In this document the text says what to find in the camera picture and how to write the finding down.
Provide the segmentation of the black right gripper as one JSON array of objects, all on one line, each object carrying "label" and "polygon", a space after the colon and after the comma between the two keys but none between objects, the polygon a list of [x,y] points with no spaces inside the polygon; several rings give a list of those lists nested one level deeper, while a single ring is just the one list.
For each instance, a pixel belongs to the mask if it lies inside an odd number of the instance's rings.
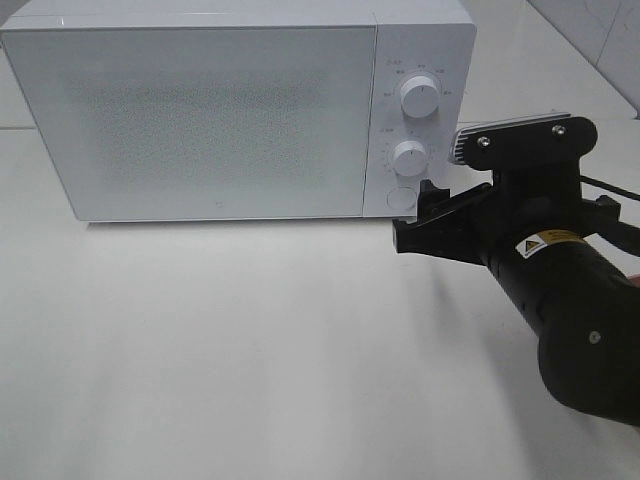
[{"label": "black right gripper", "polygon": [[496,172],[451,195],[420,182],[417,219],[393,223],[394,247],[483,265],[534,330],[626,330],[629,280],[586,237],[629,249],[621,205],[583,198],[579,175]]}]

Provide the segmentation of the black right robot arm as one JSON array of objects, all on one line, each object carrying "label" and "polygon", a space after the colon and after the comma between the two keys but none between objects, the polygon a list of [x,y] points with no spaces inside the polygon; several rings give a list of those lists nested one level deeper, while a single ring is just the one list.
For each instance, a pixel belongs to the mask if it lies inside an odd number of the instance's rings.
[{"label": "black right robot arm", "polygon": [[576,174],[495,174],[452,194],[420,185],[418,216],[395,221],[400,253],[485,266],[538,339],[552,397],[579,412],[639,422],[639,289],[588,242],[630,236],[619,205],[586,200]]}]

